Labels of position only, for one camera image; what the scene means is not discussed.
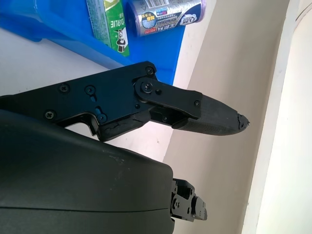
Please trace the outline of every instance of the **label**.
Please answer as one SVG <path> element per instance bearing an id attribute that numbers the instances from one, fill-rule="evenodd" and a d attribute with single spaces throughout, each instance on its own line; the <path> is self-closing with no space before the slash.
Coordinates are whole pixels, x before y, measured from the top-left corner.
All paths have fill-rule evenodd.
<path id="1" fill-rule="evenodd" d="M 189 24 L 189 23 L 193 23 L 197 20 L 197 17 L 195 14 L 186 14 L 182 17 L 181 19 L 181 22 L 180 22 L 180 25 L 186 25 L 186 24 Z"/>
<path id="2" fill-rule="evenodd" d="M 87 0 L 94 37 L 124 56 L 129 55 L 120 0 Z"/>
<path id="3" fill-rule="evenodd" d="M 169 0 L 145 0 L 149 8 L 169 5 Z"/>
<path id="4" fill-rule="evenodd" d="M 133 0 L 136 33 L 162 32 L 201 20 L 202 0 Z"/>

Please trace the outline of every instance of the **blue container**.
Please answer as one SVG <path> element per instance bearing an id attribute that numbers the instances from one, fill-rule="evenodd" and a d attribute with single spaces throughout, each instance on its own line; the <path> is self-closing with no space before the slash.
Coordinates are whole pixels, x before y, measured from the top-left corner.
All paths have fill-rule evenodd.
<path id="1" fill-rule="evenodd" d="M 0 27 L 32 41 L 49 39 L 109 69 L 150 61 L 167 84 L 173 84 L 185 29 L 138 38 L 127 27 L 130 55 L 124 57 L 93 37 L 86 0 L 0 0 Z"/>

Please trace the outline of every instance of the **white wall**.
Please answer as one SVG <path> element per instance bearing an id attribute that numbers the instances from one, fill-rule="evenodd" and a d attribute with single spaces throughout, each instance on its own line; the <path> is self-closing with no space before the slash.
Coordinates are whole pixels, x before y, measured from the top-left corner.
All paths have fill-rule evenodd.
<path id="1" fill-rule="evenodd" d="M 188 88 L 230 105 L 252 124 L 243 133 L 225 137 L 174 131 L 164 162 L 175 177 L 195 186 L 208 209 L 206 222 L 178 220 L 177 234 L 241 233 L 288 4 L 216 3 Z"/>
<path id="2" fill-rule="evenodd" d="M 312 233 L 312 11 L 297 27 L 257 234 Z"/>

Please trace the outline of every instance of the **bolt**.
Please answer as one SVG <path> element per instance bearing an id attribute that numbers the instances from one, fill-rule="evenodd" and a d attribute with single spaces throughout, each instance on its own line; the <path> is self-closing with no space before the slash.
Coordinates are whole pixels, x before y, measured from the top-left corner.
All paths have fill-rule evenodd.
<path id="1" fill-rule="evenodd" d="M 194 106 L 200 106 L 200 101 L 198 101 L 198 100 L 195 101 L 195 102 L 194 102 Z"/>
<path id="2" fill-rule="evenodd" d="M 149 75 L 152 75 L 154 74 L 154 69 L 150 66 L 146 67 L 146 73 L 149 74 Z"/>
<path id="3" fill-rule="evenodd" d="M 146 94 L 150 94 L 153 90 L 153 85 L 150 82 L 143 82 L 141 84 L 141 89 Z"/>
<path id="4" fill-rule="evenodd" d="M 97 120 L 99 121 L 99 123 L 105 123 L 106 120 L 107 120 L 107 117 L 106 117 L 105 114 L 99 114 L 99 115 L 97 116 Z"/>
<path id="5" fill-rule="evenodd" d="M 96 89 L 92 85 L 88 85 L 87 87 L 84 88 L 84 91 L 86 92 L 87 95 L 93 95 L 96 92 Z"/>
<path id="6" fill-rule="evenodd" d="M 62 93 L 69 92 L 69 85 L 68 84 L 61 84 L 58 88 Z"/>
<path id="7" fill-rule="evenodd" d="M 44 113 L 44 117 L 46 119 L 53 119 L 55 117 L 55 112 L 54 111 L 46 111 Z"/>

